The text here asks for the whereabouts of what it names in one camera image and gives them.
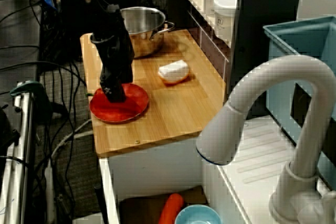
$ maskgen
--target pot handle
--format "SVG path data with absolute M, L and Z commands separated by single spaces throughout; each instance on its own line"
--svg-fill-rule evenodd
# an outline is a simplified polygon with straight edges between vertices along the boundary
M 175 23 L 173 23 L 173 22 L 165 21 L 164 24 L 167 24 L 168 28 L 167 29 L 163 29 L 161 31 L 157 31 L 157 32 L 153 31 L 151 37 L 149 38 L 150 41 L 152 41 L 156 35 L 160 35 L 162 33 L 165 33 L 167 31 L 172 31 L 172 30 L 175 29 Z

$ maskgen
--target blue bowl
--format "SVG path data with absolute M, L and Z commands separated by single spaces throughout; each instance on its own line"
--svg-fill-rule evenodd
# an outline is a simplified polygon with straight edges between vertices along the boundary
M 191 205 L 176 217 L 175 224 L 223 224 L 219 215 L 210 207 Z

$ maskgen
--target blue container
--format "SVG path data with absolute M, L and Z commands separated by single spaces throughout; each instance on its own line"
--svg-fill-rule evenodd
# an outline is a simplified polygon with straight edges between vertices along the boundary
M 175 224 L 223 224 L 212 208 L 204 205 L 191 205 L 184 208 L 176 217 Z
M 336 73 L 336 18 L 333 16 L 264 26 L 270 38 L 269 60 L 285 55 L 308 55 L 320 59 Z M 290 116 L 295 84 L 310 96 L 311 85 L 305 81 L 287 81 L 267 91 L 266 107 L 297 142 L 301 127 Z M 336 119 L 336 108 L 332 117 Z M 318 168 L 327 182 L 336 189 L 336 167 L 322 153 Z

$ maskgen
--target stainless steel pot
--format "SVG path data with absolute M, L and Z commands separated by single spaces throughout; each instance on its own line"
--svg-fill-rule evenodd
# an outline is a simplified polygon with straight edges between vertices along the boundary
M 121 9 L 126 30 L 128 31 L 134 57 L 143 57 L 159 51 L 163 45 L 163 36 L 175 28 L 175 24 L 166 21 L 163 12 L 148 7 L 129 7 Z

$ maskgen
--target sponge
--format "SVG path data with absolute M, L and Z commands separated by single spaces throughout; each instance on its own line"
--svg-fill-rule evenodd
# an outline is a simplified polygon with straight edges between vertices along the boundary
M 176 84 L 183 81 L 189 75 L 190 68 L 183 60 L 159 67 L 159 77 L 166 84 Z

